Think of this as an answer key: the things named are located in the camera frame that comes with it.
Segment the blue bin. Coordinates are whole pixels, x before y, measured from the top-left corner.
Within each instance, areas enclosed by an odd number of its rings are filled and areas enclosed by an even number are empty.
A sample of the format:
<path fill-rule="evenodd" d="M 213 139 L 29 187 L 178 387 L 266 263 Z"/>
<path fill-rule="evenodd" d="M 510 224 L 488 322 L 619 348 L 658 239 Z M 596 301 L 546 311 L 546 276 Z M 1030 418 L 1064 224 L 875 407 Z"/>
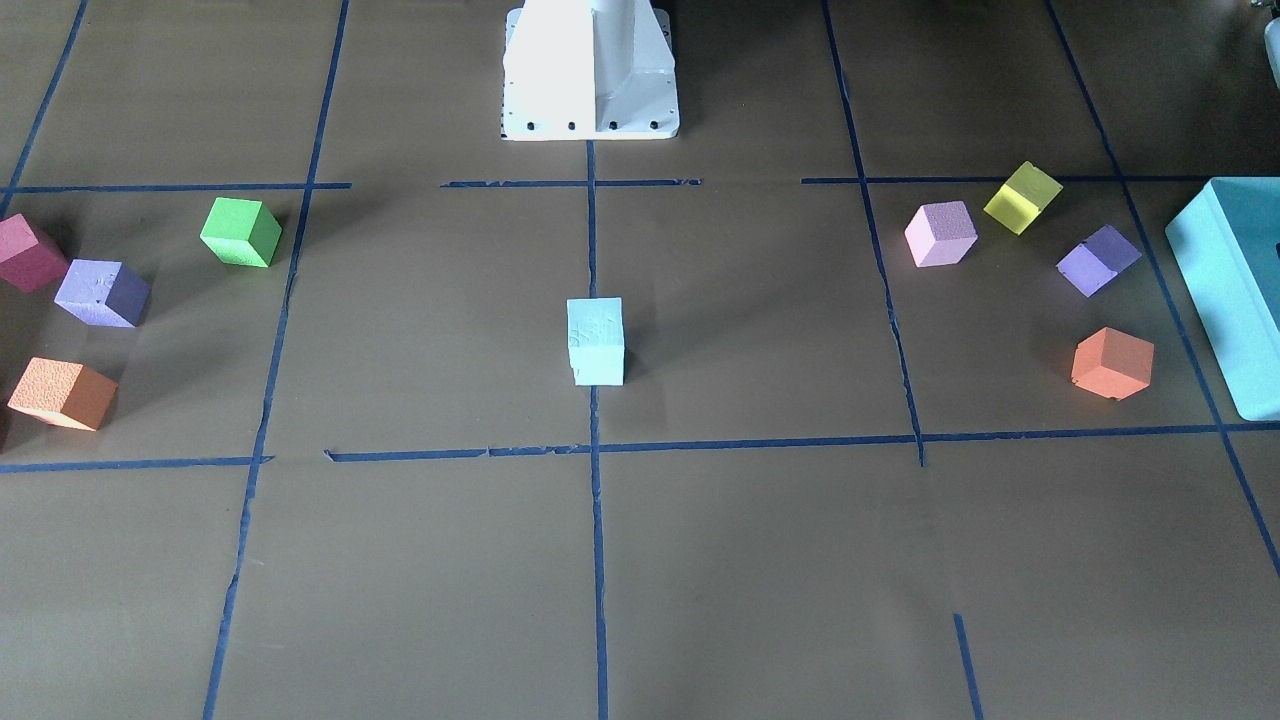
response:
<path fill-rule="evenodd" d="M 1213 177 L 1167 241 L 1236 413 L 1279 419 L 1279 179 Z"/>

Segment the far orange block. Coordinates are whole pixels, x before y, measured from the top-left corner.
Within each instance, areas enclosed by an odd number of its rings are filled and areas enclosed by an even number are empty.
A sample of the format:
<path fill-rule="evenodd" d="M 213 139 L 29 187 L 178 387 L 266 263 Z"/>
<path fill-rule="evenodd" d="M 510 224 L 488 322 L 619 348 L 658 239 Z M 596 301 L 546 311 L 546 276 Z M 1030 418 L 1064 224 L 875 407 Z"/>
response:
<path fill-rule="evenodd" d="M 1076 346 L 1070 377 L 1082 389 L 1124 400 L 1149 387 L 1153 363 L 1152 342 L 1105 327 Z"/>

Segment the yellow block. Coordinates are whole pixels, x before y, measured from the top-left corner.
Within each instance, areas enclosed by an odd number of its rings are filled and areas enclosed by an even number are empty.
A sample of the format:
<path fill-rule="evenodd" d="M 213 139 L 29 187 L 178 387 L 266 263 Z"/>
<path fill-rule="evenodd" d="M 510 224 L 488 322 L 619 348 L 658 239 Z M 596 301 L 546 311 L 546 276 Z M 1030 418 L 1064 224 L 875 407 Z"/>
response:
<path fill-rule="evenodd" d="M 995 192 L 983 211 L 1021 236 L 1062 192 L 1062 184 L 1032 161 L 1024 161 Z"/>

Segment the dark pink block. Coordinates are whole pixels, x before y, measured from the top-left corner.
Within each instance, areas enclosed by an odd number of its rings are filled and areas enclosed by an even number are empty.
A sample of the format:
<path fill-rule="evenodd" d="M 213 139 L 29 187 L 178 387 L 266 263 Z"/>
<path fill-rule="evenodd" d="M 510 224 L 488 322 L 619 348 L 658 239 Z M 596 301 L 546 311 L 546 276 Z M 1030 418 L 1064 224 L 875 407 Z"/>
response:
<path fill-rule="evenodd" d="M 23 293 L 60 281 L 70 263 L 58 243 L 24 215 L 1 222 L 1 278 Z"/>

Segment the white pole base plate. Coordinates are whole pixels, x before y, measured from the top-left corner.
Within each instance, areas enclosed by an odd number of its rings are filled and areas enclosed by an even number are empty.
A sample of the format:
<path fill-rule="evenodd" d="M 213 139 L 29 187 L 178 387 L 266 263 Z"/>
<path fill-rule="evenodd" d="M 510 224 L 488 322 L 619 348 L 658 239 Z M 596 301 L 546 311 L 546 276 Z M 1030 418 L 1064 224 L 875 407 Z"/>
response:
<path fill-rule="evenodd" d="M 680 129 L 671 19 L 649 1 L 526 1 L 506 17 L 500 137 L 649 141 Z"/>

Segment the near purple block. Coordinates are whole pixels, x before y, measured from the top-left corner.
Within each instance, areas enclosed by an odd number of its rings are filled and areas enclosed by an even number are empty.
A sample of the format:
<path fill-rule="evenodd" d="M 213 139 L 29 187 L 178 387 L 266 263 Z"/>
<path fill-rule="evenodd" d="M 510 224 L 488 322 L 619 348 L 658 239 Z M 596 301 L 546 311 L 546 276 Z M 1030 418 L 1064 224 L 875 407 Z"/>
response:
<path fill-rule="evenodd" d="M 150 286 L 125 264 L 76 259 L 54 302 L 87 325 L 134 328 L 148 296 Z"/>

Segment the light pink block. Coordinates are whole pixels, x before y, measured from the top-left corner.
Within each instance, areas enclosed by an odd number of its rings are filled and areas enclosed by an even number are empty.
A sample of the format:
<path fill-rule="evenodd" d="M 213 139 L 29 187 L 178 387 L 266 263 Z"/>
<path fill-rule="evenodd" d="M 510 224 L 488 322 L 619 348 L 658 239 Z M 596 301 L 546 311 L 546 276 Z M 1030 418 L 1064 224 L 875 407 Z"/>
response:
<path fill-rule="evenodd" d="M 960 263 L 978 240 L 968 205 L 961 200 L 928 202 L 918 208 L 904 237 L 915 266 Z"/>

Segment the far purple block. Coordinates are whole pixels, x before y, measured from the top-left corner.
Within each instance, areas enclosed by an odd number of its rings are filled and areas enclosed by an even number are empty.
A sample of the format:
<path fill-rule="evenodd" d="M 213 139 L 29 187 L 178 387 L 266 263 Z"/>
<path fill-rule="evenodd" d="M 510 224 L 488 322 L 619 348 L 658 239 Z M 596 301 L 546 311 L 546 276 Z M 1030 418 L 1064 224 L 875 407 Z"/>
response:
<path fill-rule="evenodd" d="M 1102 225 L 1073 247 L 1056 269 L 1084 297 L 1092 297 L 1142 258 L 1116 227 Z"/>

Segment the orange block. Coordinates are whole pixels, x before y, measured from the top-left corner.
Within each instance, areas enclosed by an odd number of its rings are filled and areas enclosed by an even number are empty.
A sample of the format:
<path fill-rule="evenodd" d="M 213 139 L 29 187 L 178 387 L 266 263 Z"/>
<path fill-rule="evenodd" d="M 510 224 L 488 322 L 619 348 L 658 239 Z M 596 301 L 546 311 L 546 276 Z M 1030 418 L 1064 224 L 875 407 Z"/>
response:
<path fill-rule="evenodd" d="M 1076 346 L 1070 377 L 1082 389 L 1124 400 L 1149 387 L 1153 363 L 1152 342 L 1105 327 Z"/>
<path fill-rule="evenodd" d="M 32 357 L 6 405 L 49 425 L 99 430 L 116 389 L 84 364 Z"/>

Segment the light blue block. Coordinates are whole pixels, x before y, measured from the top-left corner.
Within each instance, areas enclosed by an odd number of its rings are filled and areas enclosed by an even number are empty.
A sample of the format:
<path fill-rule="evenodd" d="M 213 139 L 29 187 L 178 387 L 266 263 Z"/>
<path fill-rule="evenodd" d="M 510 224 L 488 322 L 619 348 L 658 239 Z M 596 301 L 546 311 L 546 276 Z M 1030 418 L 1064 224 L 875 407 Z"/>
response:
<path fill-rule="evenodd" d="M 568 299 L 567 345 L 580 348 L 623 347 L 623 304 L 621 297 Z"/>
<path fill-rule="evenodd" d="M 625 345 L 571 345 L 570 366 L 576 386 L 622 386 Z"/>

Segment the green block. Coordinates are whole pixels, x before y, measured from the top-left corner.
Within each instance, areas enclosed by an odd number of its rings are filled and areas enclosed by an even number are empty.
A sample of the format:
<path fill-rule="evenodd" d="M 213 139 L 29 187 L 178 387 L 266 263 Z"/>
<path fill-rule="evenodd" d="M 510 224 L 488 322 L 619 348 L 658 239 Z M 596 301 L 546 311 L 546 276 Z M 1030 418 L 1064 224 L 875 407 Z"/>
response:
<path fill-rule="evenodd" d="M 261 201 L 216 197 L 198 237 L 224 264 L 268 268 L 282 227 Z"/>

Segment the near orange block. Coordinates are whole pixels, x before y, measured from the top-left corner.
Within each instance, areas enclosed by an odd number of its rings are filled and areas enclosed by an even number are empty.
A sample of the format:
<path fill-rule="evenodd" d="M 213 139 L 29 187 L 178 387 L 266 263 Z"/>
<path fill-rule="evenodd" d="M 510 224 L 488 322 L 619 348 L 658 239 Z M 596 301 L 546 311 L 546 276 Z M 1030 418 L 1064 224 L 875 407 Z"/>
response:
<path fill-rule="evenodd" d="M 49 425 L 99 430 L 116 389 L 84 364 L 32 357 L 6 405 Z"/>

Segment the purple block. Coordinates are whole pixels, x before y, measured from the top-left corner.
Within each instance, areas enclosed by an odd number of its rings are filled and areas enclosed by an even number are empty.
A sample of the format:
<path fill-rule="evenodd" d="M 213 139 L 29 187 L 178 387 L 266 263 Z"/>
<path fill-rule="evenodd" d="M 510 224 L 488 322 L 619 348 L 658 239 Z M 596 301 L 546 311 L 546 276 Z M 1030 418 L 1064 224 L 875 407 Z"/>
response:
<path fill-rule="evenodd" d="M 1092 297 L 1142 258 L 1116 227 L 1102 225 L 1073 247 L 1056 269 L 1084 297 Z"/>
<path fill-rule="evenodd" d="M 87 325 L 134 328 L 148 296 L 150 286 L 125 264 L 76 259 L 54 302 Z"/>

